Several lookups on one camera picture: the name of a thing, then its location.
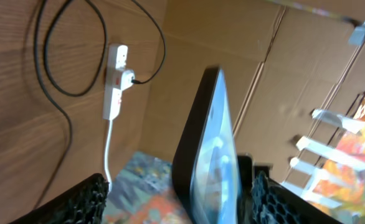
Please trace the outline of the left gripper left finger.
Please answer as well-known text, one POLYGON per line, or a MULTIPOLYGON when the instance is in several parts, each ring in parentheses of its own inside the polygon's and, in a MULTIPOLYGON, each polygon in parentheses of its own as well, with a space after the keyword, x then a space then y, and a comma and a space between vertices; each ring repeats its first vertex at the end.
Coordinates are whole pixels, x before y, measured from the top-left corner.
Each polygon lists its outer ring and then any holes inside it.
POLYGON ((101 223, 109 183, 96 173, 11 224, 101 223))

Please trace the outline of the Samsung Galaxy smartphone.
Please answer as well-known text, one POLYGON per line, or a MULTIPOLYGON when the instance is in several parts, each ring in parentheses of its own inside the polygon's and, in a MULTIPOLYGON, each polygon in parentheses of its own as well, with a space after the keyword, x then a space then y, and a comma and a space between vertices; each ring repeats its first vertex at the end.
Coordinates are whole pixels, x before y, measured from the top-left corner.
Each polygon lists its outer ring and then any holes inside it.
POLYGON ((193 223, 238 222, 240 175, 220 66, 204 70, 174 155, 171 179, 193 223))

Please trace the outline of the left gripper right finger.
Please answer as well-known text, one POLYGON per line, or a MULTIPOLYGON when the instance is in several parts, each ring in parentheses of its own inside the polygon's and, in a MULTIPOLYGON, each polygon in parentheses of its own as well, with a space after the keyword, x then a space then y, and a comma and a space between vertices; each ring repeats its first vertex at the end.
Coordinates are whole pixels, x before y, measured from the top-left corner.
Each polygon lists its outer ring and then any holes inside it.
POLYGON ((340 224, 268 178, 263 171, 252 186, 252 218, 254 223, 260 224, 340 224))

